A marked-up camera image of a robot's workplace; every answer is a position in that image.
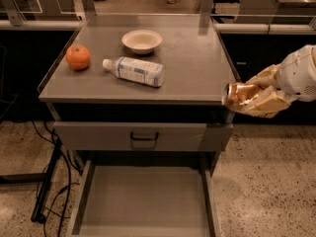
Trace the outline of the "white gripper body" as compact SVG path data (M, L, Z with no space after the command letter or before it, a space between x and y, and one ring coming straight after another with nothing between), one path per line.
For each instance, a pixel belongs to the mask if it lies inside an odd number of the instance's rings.
M278 87L298 101L316 100L316 45L289 54L276 73Z

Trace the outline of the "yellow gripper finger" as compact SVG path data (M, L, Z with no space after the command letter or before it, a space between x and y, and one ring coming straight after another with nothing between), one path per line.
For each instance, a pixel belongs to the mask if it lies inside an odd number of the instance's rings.
M243 108L248 114L271 114L287 109L296 97L270 86Z
M273 64L266 67L257 75L253 76L247 81L248 84L258 85L262 88L268 88L273 86L278 87L277 72L279 70L279 64Z

